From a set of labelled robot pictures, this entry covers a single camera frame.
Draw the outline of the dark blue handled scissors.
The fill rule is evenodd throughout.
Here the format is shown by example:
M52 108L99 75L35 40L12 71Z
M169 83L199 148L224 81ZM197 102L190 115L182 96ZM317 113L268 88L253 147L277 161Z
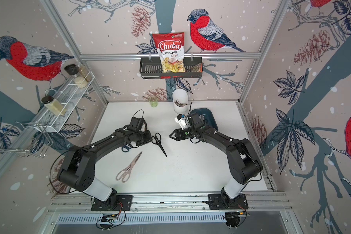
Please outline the dark blue handled scissors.
M121 151L124 153L128 153L131 149L132 147L130 145L124 145L121 147Z

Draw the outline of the teal plastic storage box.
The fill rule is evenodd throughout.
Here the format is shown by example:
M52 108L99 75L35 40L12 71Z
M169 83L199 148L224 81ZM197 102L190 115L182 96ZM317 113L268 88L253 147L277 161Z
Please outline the teal plastic storage box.
M216 120L210 109L208 108L194 109L191 111L191 114L198 114L200 120L203 121L205 125L208 125L218 131Z

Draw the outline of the large black scissors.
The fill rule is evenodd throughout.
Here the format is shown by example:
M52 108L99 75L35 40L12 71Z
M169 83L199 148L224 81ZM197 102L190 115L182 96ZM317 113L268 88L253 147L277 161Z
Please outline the large black scissors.
M161 140L162 140L161 134L160 134L160 133L155 133L155 135L152 136L151 142L152 142L153 144L157 145L157 146L161 149L161 151L164 153L164 155L165 155L166 157L168 157L167 154L166 154L165 149L163 148L163 146L162 146L162 144L161 144Z

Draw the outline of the pink kitchen scissors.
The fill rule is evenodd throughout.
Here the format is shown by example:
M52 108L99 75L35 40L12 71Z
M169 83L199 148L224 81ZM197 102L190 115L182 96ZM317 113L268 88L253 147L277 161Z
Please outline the pink kitchen scissors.
M126 168L122 169L117 174L116 181L121 181L122 183L126 183L129 180L132 169L137 163L138 159L141 157L142 153L143 152L141 151Z

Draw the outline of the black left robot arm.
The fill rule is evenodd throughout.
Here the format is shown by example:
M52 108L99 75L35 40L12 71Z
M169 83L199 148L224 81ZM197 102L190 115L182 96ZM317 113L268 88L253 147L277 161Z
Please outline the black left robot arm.
M95 177L95 164L118 148L134 143L140 147L152 141L144 118L132 117L128 125L87 146L72 147L66 153L58 181L107 204L116 205L117 191Z

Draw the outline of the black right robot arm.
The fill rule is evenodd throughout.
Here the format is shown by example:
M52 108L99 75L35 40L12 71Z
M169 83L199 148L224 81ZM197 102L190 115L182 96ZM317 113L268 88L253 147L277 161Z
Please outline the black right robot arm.
M174 130L170 138L176 141L196 138L226 154L232 178L221 191L223 199L238 198L248 183L256 181L254 178L261 174L263 166L252 143L246 138L239 140L220 133L211 111L192 111L187 116L179 114L175 122L180 128Z

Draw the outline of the white cylindrical utensil holder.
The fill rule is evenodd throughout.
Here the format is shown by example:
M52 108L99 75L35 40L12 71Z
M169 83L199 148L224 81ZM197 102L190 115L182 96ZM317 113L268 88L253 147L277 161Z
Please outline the white cylindrical utensil holder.
M188 93L183 89L176 89L173 92L173 107L177 114L185 114L189 110Z

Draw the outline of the green glass cup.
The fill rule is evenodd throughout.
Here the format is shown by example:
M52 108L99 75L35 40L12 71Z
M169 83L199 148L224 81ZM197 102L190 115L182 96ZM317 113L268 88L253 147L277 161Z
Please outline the green glass cup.
M156 96L150 96L148 98L148 101L149 101L151 107L155 108L158 106L158 98Z

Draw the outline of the black-lid spice jar on shelf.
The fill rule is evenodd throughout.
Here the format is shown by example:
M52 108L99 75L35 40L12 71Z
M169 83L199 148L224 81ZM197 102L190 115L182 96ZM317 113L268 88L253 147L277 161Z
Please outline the black-lid spice jar on shelf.
M79 73L75 64L65 66L64 70L73 78L73 82L78 88L85 88L88 85L88 81Z

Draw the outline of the glass jar behind on shelf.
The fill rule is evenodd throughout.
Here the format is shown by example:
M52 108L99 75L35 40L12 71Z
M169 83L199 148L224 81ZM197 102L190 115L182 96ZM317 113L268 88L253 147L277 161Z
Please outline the glass jar behind on shelf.
M92 79L91 72L87 69L87 67L83 64L78 64L79 73L85 78L87 82L90 82Z

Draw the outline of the yellow spice jar on shelf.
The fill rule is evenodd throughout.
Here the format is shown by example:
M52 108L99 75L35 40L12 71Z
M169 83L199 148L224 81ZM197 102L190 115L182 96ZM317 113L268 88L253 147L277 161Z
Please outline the yellow spice jar on shelf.
M52 96L45 96L42 98L44 106L55 116L64 116L67 109Z

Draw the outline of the red Chuba chips bag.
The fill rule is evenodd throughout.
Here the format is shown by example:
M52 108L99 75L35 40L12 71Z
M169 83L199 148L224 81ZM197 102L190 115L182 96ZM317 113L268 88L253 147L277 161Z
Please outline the red Chuba chips bag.
M163 73L183 73L184 32L153 34L157 53L160 56Z

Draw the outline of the black wall basket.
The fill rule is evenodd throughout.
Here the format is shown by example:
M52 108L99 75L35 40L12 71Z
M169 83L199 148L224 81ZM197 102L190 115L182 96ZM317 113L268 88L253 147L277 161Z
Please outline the black wall basket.
M142 58L139 67L143 79L201 78L202 72L202 57L185 57L173 63L168 59Z

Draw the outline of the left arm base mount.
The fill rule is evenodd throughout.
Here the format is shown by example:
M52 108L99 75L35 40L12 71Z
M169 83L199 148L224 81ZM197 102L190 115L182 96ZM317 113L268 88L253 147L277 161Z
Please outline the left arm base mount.
M129 211L131 209L132 195L111 195L107 201L94 199L92 201L91 211L93 212L110 212L110 211Z

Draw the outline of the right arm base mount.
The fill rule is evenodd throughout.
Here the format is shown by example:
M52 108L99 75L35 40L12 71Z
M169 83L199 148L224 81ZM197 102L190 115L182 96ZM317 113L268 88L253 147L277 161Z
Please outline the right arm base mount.
M204 202L211 210L247 210L249 208L246 196L238 195L231 199L226 194L209 194L208 200Z

